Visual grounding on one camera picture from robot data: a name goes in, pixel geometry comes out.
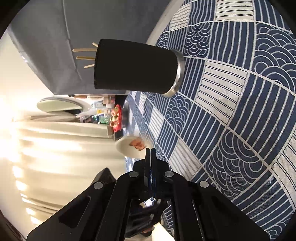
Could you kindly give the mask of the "person right hand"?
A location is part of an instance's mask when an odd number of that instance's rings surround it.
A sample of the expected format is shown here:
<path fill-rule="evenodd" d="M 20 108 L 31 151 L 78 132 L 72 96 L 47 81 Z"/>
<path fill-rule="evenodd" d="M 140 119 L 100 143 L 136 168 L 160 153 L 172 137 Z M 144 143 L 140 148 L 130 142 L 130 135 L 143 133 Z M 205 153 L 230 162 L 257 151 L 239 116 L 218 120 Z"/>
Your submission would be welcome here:
<path fill-rule="evenodd" d="M 140 234 L 143 235 L 144 237 L 149 237 L 152 234 L 153 230 L 154 230 L 154 226 L 148 228 L 147 230 L 144 230 Z"/>

